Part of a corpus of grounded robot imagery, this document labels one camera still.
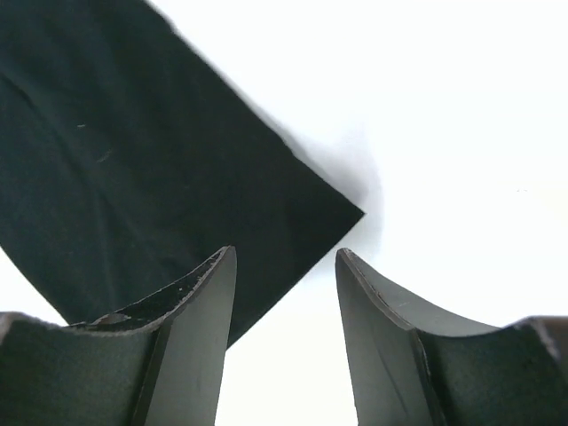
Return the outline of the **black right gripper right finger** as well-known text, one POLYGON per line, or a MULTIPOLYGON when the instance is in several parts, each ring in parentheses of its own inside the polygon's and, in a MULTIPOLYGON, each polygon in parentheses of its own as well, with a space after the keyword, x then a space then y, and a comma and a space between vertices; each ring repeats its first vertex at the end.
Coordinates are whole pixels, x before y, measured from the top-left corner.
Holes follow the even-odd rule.
POLYGON ((566 424, 566 318, 466 319, 347 248, 335 276, 359 424, 566 424))

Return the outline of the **black t-shirt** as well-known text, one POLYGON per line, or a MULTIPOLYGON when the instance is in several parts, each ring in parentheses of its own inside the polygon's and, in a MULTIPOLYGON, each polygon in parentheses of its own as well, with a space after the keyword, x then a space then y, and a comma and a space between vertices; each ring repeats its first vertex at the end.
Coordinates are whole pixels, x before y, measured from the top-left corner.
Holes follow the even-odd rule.
POLYGON ((237 254, 229 342, 362 218, 144 1, 1 4, 1 246, 68 323, 237 254))

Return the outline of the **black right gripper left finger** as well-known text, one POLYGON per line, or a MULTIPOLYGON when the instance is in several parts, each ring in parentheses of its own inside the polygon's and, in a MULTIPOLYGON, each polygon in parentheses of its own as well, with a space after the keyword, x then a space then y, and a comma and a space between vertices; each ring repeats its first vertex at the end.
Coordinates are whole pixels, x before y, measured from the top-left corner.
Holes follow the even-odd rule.
POLYGON ((211 425, 233 311, 234 248, 92 323, 1 316, 4 425, 211 425))

